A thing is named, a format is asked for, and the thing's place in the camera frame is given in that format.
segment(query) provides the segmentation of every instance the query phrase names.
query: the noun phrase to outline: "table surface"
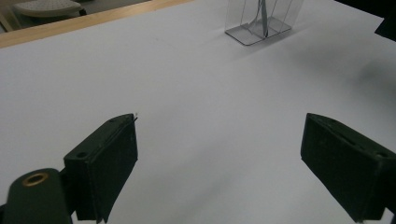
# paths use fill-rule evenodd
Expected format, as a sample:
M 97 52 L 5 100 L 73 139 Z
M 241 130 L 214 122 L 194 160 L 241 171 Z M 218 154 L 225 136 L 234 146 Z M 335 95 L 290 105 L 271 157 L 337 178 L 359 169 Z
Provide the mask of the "table surface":
M 110 223 L 353 223 L 300 145 L 310 112 L 394 150 L 396 44 L 374 34 L 382 20 L 305 0 L 293 31 L 243 47 L 226 11 L 195 0 L 0 49 L 0 201 L 137 113 L 139 161 Z

